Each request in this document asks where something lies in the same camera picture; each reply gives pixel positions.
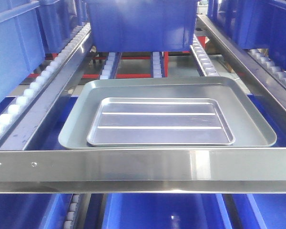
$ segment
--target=large tray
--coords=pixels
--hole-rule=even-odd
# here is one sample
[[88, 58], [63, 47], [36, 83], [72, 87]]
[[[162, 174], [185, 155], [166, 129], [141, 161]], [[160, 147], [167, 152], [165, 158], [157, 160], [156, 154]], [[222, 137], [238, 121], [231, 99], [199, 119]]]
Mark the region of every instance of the large tray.
[[215, 99], [235, 137], [230, 147], [271, 146], [276, 142], [275, 132], [233, 80], [195, 77], [89, 82], [61, 130], [60, 144], [70, 149], [94, 148], [87, 143], [87, 136], [101, 101], [109, 97]]

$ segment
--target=nested trays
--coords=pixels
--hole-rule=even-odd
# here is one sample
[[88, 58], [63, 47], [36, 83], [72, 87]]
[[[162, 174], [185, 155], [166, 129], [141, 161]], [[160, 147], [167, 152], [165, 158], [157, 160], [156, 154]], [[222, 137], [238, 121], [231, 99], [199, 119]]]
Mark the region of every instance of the nested trays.
[[[134, 104], [136, 101], [140, 101], [140, 103], [143, 104], [137, 106]], [[192, 106], [185, 105], [185, 101], [192, 103]], [[205, 104], [202, 108], [198, 107], [196, 102], [202, 101]], [[180, 134], [178, 137], [179, 142], [172, 136], [163, 135], [162, 132], [164, 130], [160, 130], [160, 132], [153, 134], [153, 137], [149, 137], [150, 144], [146, 144], [146, 139], [144, 140], [143, 137], [136, 136], [135, 134], [126, 135], [125, 133], [120, 132], [119, 134], [113, 135], [110, 132], [112, 130], [116, 131], [116, 129], [112, 128], [115, 125], [135, 126], [132, 124], [135, 118], [131, 115], [131, 118], [123, 118], [123, 120], [119, 120], [119, 123], [117, 123], [117, 119], [113, 120], [113, 117], [111, 117], [111, 120], [106, 120], [106, 116], [108, 115], [103, 115], [103, 112], [118, 110], [118, 113], [121, 113], [121, 109], [123, 112], [127, 112], [128, 110], [125, 110], [124, 107], [125, 103], [128, 103], [127, 109], [136, 109], [137, 113], [140, 113], [142, 109], [144, 112], [147, 112], [146, 103], [148, 102], [160, 103], [162, 106], [161, 108], [158, 106], [151, 106], [151, 109], [153, 110], [150, 113], [166, 112], [173, 114], [176, 113], [176, 109], [181, 110], [183, 113], [195, 113], [195, 109], [197, 108], [201, 109], [201, 111], [204, 110], [205, 113], [216, 111], [218, 119], [214, 119], [211, 126], [220, 127], [221, 129], [218, 128], [220, 134], [213, 135], [213, 137], [212, 135], [210, 135], [211, 137], [199, 136], [200, 139], [196, 138], [195, 141], [190, 143], [189, 139], [193, 140], [193, 133], [196, 130], [186, 130], [186, 126], [198, 126], [199, 122], [202, 120], [197, 121], [196, 123], [191, 122], [190, 125], [185, 125], [187, 117], [182, 117], [182, 119], [178, 117], [178, 123], [173, 124], [173, 121], [170, 119], [174, 118], [174, 115], [168, 115], [164, 119], [163, 116], [157, 117], [158, 115], [154, 115], [153, 118], [150, 117], [151, 115], [145, 117], [141, 116], [140, 118], [136, 117], [136, 126], [145, 126], [144, 131], [146, 131], [147, 128], [150, 128], [148, 131], [154, 131], [149, 126], [153, 126], [153, 128], [155, 126], [164, 126], [162, 127], [163, 129], [168, 128], [168, 126], [172, 128], [174, 125], [178, 127], [185, 126], [183, 130], [176, 130]], [[163, 107], [166, 106], [165, 103], [175, 104], [168, 108]], [[99, 129], [102, 131], [101, 135], [100, 133], [97, 135], [90, 135], [90, 131], [93, 132], [95, 130], [91, 128], [91, 126], [96, 127], [98, 125], [106, 126], [107, 128]], [[94, 148], [87, 142], [87, 136], [89, 142], [94, 145], [124, 147], [146, 147], [150, 145], [177, 145], [179, 147], [183, 145], [263, 147], [271, 146], [276, 142], [276, 134], [267, 121], [262, 117], [239, 86], [233, 80], [225, 77], [119, 79], [89, 82], [84, 86], [81, 95], [62, 128], [59, 135], [59, 142], [62, 146], [71, 149]], [[105, 139], [107, 142], [98, 141], [99, 138]]]

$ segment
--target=tray rim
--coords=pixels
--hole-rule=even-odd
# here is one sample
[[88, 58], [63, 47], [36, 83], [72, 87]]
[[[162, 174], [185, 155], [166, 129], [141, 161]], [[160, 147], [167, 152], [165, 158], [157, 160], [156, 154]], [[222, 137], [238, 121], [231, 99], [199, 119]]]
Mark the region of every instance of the tray rim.
[[[68, 140], [72, 135], [72, 131], [74, 125], [72, 124], [72, 120], [76, 119], [79, 116], [77, 110], [79, 110], [84, 102], [86, 101], [87, 97], [90, 94], [90, 91], [96, 88], [112, 88], [112, 87], [129, 87], [129, 86], [165, 86], [165, 85], [196, 85], [196, 84], [203, 84], [203, 85], [222, 85], [222, 86], [229, 86], [230, 89], [235, 93], [237, 99], [244, 107], [252, 107], [252, 111], [254, 112], [254, 116], [258, 116], [259, 119], [263, 120], [264, 128], [267, 129], [266, 132], [263, 134], [268, 135], [265, 137], [266, 139], [270, 139], [267, 145], [260, 145], [259, 147], [270, 147], [276, 143], [277, 136], [275, 131], [272, 129], [270, 124], [265, 120], [262, 114], [258, 111], [255, 105], [251, 102], [251, 100], [247, 97], [247, 95], [242, 91], [242, 89], [238, 86], [238, 84], [227, 77], [223, 76], [208, 76], [208, 77], [180, 77], [180, 78], [146, 78], [146, 79], [114, 79], [114, 80], [94, 80], [88, 82], [82, 90], [82, 93], [78, 97], [73, 109], [71, 110], [60, 134], [58, 137], [59, 143], [68, 149], [89, 149], [89, 150], [97, 150], [100, 149], [99, 147], [88, 147], [88, 146], [80, 146], [74, 147], [68, 144]], [[176, 148], [181, 146], [168, 146], [166, 148]], [[243, 148], [243, 147], [257, 147], [257, 146], [229, 146], [232, 148]], [[134, 149], [138, 147], [120, 147], [126, 149]]]
[[[171, 143], [171, 144], [168, 144], [168, 143], [157, 143], [157, 144], [144, 144], [144, 143], [128, 143], [128, 144], [125, 144], [125, 143], [116, 143], [116, 144], [95, 144], [95, 143], [91, 143], [91, 139], [92, 139], [92, 130], [94, 129], [94, 123], [96, 122], [96, 120], [100, 119], [100, 115], [101, 115], [101, 111], [103, 106], [104, 106], [104, 103], [106, 101], [110, 101], [111, 99], [122, 99], [122, 100], [180, 100], [180, 101], [184, 101], [184, 100], [188, 100], [188, 101], [192, 101], [192, 100], [208, 100], [208, 101], [212, 101], [212, 105], [214, 106], [214, 110], [217, 114], [217, 117], [222, 125], [222, 128], [224, 130], [224, 133], [225, 133], [225, 136], [227, 138], [227, 140], [229, 141], [228, 143], [188, 143], [188, 144], [184, 144], [184, 143]], [[227, 133], [227, 129], [225, 128], [225, 125], [223, 123], [223, 121], [225, 122], [225, 125], [227, 126], [227, 129], [229, 131], [229, 134]], [[229, 123], [227, 122], [227, 119], [225, 118], [225, 115], [222, 111], [222, 109], [220, 108], [219, 106], [219, 103], [215, 100], [215, 99], [212, 99], [212, 98], [143, 98], [143, 97], [137, 97], [137, 98], [127, 98], [127, 97], [107, 97], [107, 98], [104, 98], [101, 100], [97, 110], [96, 110], [96, 116], [93, 118], [92, 120], [92, 123], [91, 123], [91, 127], [90, 127], [90, 130], [89, 130], [89, 133], [87, 135], [87, 143], [94, 146], [94, 147], [133, 147], [133, 146], [180, 146], [180, 145], [183, 145], [183, 146], [230, 146], [232, 145], [234, 142], [235, 142], [235, 136], [233, 134], [233, 132], [231, 131], [231, 128], [229, 126]]]

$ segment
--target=blue plastic bin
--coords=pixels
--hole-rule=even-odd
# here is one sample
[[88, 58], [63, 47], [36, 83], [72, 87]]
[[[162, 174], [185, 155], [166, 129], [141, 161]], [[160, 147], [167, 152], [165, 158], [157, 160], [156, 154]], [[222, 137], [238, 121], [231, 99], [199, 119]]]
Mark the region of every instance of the blue plastic bin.
[[271, 0], [274, 8], [269, 57], [286, 70], [286, 0]]
[[71, 32], [82, 25], [75, 0], [39, 0], [38, 20], [46, 53], [59, 53], [71, 40]]
[[79, 25], [88, 21], [87, 7], [84, 0], [76, 0], [76, 10], [79, 17]]
[[86, 0], [99, 52], [188, 51], [197, 0]]
[[0, 229], [61, 229], [72, 194], [0, 194]]
[[235, 194], [243, 229], [286, 229], [286, 194]]
[[0, 102], [44, 60], [38, 1], [0, 0]]
[[243, 49], [268, 48], [273, 8], [269, 0], [211, 0], [208, 17]]
[[102, 229], [232, 229], [215, 194], [110, 194]]

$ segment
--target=metal frame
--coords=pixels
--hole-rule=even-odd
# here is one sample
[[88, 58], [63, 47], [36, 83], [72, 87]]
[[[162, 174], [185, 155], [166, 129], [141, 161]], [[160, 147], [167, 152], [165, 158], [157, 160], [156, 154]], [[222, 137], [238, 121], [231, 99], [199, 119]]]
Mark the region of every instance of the metal frame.
[[1, 151], [7, 192], [286, 193], [286, 148]]
[[[220, 46], [249, 89], [286, 132], [286, 90], [245, 51], [225, 37], [205, 16], [199, 21], [209, 37]], [[88, 50], [90, 43], [80, 47]], [[53, 100], [35, 103], [57, 107], [58, 98], [73, 87], [68, 82], [86, 51], [74, 53], [55, 80], [43, 93]], [[52, 117], [42, 113], [42, 122], [28, 113], [23, 120], [33, 126]], [[29, 149], [40, 136], [15, 128], [1, 149]], [[0, 193], [106, 193], [106, 192], [199, 192], [199, 193], [286, 193], [286, 148], [96, 148], [61, 151], [0, 151]]]
[[204, 51], [204, 46], [196, 35], [193, 37], [193, 44], [190, 46], [191, 53], [197, 65], [200, 76], [219, 76], [210, 58]]
[[248, 89], [286, 133], [286, 89], [246, 51], [224, 35], [206, 15], [198, 15], [197, 19]]
[[[120, 60], [150, 60], [151, 56], [122, 56]], [[106, 60], [106, 57], [93, 57], [93, 63], [96, 60]], [[164, 71], [165, 77], [168, 76], [168, 62], [169, 62], [169, 52], [163, 52], [163, 57], [161, 58], [162, 69]], [[84, 74], [82, 76], [84, 79], [98, 79], [98, 74]], [[145, 73], [128, 73], [128, 74], [116, 74], [116, 79], [130, 79], [130, 78], [151, 78], [153, 74], [145, 74]]]
[[51, 83], [32, 101], [25, 114], [15, 121], [12, 129], [0, 140], [0, 150], [38, 149], [79, 83], [84, 66], [90, 61], [86, 54], [91, 46], [89, 29], [83, 40], [70, 52]]

